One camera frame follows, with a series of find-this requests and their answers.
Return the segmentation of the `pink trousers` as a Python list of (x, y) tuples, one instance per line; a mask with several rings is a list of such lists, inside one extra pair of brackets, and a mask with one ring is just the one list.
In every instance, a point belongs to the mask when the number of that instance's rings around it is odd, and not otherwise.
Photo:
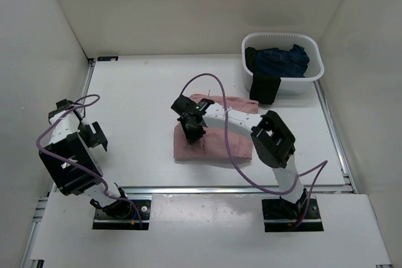
[[(258, 103), (254, 100), (242, 97), (228, 96), (227, 106), (234, 110), (245, 113), (256, 114)], [(224, 130), (208, 127), (200, 140), (190, 144), (186, 141), (183, 129), (177, 124), (173, 131), (173, 158), (178, 161), (189, 161), (195, 159), (228, 159), (225, 148)], [(229, 147), (233, 158), (252, 159), (253, 143), (250, 138), (228, 133)]]

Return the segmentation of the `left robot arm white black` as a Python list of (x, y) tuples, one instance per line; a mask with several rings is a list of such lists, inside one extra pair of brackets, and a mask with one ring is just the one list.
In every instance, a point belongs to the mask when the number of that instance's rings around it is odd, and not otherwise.
[(107, 216), (128, 218), (134, 204), (117, 184), (108, 185), (91, 149), (108, 140), (98, 122), (85, 118), (86, 105), (63, 99), (48, 113), (49, 128), (36, 140), (38, 154), (58, 190), (68, 195), (91, 197), (90, 204)]

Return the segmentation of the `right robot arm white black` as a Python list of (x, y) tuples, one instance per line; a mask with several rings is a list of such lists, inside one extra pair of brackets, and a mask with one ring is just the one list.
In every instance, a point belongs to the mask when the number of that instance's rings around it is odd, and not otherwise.
[[(182, 94), (173, 102), (171, 109), (178, 114), (178, 122), (189, 143), (200, 140), (207, 127), (224, 130), (225, 148), (237, 172), (259, 191), (279, 197), (278, 208), (273, 212), (275, 218), (298, 222), (304, 218), (308, 193), (296, 170), (295, 137), (276, 112), (269, 110), (263, 115), (251, 114), (230, 109), (225, 97), (221, 103), (206, 98), (194, 102)], [(278, 191), (253, 182), (240, 170), (230, 150), (230, 132), (252, 140), (260, 161), (272, 169)]]

